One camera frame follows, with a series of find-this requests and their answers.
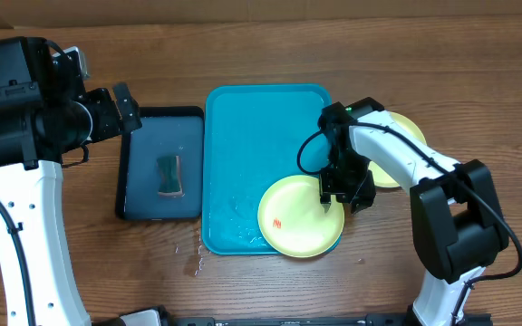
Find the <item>green brown sponge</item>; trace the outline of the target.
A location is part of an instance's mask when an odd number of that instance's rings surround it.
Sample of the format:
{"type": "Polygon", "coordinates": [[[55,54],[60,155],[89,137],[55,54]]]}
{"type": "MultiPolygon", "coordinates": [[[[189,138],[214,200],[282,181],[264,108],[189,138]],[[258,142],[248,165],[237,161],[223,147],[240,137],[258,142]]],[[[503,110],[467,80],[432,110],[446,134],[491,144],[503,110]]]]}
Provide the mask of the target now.
{"type": "Polygon", "coordinates": [[[160,157],[157,159],[157,167],[161,177],[158,193],[164,197],[183,196],[180,157],[177,155],[160,157]]]}

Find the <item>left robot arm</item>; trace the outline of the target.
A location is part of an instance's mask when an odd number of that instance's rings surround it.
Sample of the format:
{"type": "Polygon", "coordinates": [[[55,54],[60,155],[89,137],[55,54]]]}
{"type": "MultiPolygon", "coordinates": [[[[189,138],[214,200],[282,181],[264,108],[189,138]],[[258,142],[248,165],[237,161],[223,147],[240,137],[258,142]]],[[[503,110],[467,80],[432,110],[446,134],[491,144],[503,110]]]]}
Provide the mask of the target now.
{"type": "Polygon", "coordinates": [[[87,91],[83,53],[0,40],[0,268],[11,325],[88,325],[63,222],[63,155],[141,125],[128,87],[87,91]]]}

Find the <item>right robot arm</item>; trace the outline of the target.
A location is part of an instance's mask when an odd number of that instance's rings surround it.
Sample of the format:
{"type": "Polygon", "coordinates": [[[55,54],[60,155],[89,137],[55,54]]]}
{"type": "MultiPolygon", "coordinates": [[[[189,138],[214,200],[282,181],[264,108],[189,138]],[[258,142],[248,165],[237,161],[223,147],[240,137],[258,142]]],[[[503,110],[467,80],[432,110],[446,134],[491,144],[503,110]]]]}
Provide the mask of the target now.
{"type": "Polygon", "coordinates": [[[470,290],[509,243],[492,176],[478,160],[461,164],[401,128],[377,101],[323,108],[318,128],[328,140],[328,164],[319,172],[320,201],[347,203],[353,212],[372,205],[377,164],[410,197],[412,237],[425,268],[420,293],[400,317],[367,318],[370,325],[489,325],[467,315],[470,290]]]}

